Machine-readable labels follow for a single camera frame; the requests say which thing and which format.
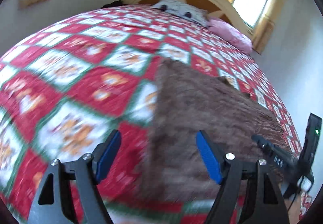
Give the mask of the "red patchwork bedspread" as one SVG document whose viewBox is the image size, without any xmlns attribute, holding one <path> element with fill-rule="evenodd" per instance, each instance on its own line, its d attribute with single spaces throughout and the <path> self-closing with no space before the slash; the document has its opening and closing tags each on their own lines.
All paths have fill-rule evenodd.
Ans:
<svg viewBox="0 0 323 224">
<path fill-rule="evenodd" d="M 294 154 L 301 143 L 291 116 L 252 58 L 193 22 L 144 5 L 101 9 L 59 21 L 1 58 L 1 199 L 26 223 L 49 162 L 91 152 L 112 129 L 122 145 L 99 185 L 115 223 L 203 223 L 212 201 L 147 204 L 133 197 L 157 89 L 169 57 L 225 75 L 272 110 Z"/>
</svg>

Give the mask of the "pink pillow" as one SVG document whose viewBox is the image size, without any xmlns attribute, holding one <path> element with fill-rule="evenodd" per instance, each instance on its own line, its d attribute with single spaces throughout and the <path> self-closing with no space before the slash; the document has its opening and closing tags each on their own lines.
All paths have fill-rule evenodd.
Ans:
<svg viewBox="0 0 323 224">
<path fill-rule="evenodd" d="M 220 18 L 211 18 L 208 21 L 208 30 L 227 41 L 243 53 L 250 55 L 252 52 L 252 41 L 246 35 L 238 31 L 231 24 Z"/>
</svg>

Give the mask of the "brown knit sweater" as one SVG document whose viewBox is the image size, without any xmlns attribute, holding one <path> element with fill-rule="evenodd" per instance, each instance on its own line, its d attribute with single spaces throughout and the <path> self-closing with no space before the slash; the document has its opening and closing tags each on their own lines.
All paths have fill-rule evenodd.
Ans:
<svg viewBox="0 0 323 224">
<path fill-rule="evenodd" d="M 211 77 L 166 58 L 155 83 L 157 101 L 139 188 L 144 199 L 189 202 L 217 196 L 219 186 L 210 179 L 195 142 L 200 130 L 243 161 L 262 156 L 251 139 L 254 134 L 290 150 L 274 113 L 224 77 Z"/>
</svg>

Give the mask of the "grey patterned pillow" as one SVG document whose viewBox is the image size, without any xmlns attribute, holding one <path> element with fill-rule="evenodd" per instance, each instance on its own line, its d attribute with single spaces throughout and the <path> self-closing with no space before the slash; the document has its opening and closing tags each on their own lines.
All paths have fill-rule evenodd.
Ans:
<svg viewBox="0 0 323 224">
<path fill-rule="evenodd" d="M 159 0 L 159 2 L 151 6 L 151 8 L 200 24 L 203 27 L 208 26 L 208 21 L 206 19 L 208 12 L 206 10 L 199 9 L 178 0 Z"/>
</svg>

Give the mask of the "yellow curtain behind bed right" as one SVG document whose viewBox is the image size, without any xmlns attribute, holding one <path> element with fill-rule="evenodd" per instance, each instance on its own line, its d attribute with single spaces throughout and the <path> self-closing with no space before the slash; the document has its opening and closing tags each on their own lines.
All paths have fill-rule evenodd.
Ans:
<svg viewBox="0 0 323 224">
<path fill-rule="evenodd" d="M 252 38 L 253 49 L 257 53 L 261 54 L 265 50 L 285 2 L 286 0 L 270 0 L 269 7 L 261 15 Z"/>
</svg>

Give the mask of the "black object beside bed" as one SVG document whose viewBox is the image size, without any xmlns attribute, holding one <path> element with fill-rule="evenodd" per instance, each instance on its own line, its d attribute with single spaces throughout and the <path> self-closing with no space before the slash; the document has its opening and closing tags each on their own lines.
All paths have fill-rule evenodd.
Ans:
<svg viewBox="0 0 323 224">
<path fill-rule="evenodd" d="M 123 6 L 124 3 L 122 0 L 118 0 L 118 1 L 113 1 L 112 3 L 109 4 L 104 4 L 101 9 L 105 9 L 105 8 L 112 8 L 112 7 L 118 7 L 118 6 Z"/>
</svg>

